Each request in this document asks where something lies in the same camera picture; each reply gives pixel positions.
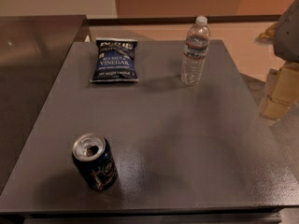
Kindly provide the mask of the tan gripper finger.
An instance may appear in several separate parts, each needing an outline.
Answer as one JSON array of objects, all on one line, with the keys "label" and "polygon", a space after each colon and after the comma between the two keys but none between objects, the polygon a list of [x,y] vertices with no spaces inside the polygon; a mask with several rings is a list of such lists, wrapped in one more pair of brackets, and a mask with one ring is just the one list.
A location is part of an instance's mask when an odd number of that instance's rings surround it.
[{"label": "tan gripper finger", "polygon": [[275,22],[271,24],[267,29],[265,29],[262,33],[259,34],[258,38],[260,40],[273,40],[278,24]]},{"label": "tan gripper finger", "polygon": [[270,69],[266,77],[260,115],[280,120],[299,99],[299,63],[285,62],[278,70]]}]

